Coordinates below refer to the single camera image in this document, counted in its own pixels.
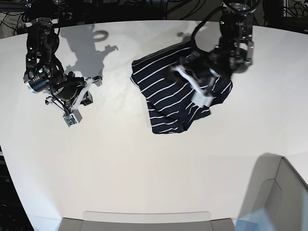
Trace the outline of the navy white striped T-shirt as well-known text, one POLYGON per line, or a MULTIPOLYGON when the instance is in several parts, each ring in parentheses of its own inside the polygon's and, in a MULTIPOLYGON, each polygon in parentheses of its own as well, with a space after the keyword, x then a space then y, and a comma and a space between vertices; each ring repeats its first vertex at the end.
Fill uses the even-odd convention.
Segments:
POLYGON ((195 90, 186 80, 168 80, 180 57, 192 54, 190 42, 181 42, 149 54, 131 64, 131 81, 139 88, 149 112, 154 134, 182 133, 193 121, 211 114, 208 106, 192 102, 195 90))

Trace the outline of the grey bin right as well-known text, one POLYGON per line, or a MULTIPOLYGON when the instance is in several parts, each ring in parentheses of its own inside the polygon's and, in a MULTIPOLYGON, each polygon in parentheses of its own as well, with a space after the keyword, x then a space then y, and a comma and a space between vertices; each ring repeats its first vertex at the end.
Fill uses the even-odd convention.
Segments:
POLYGON ((308 229, 308 185, 286 157, 266 153, 257 159, 235 229, 308 229))

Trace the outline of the grey tray bottom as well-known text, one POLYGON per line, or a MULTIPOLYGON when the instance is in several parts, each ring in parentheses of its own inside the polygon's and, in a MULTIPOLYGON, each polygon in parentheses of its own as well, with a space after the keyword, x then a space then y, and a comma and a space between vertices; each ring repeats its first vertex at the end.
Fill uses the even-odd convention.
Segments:
POLYGON ((60 231, 234 231, 231 218, 211 219, 211 213, 107 213, 85 211, 82 219, 63 218, 60 231))

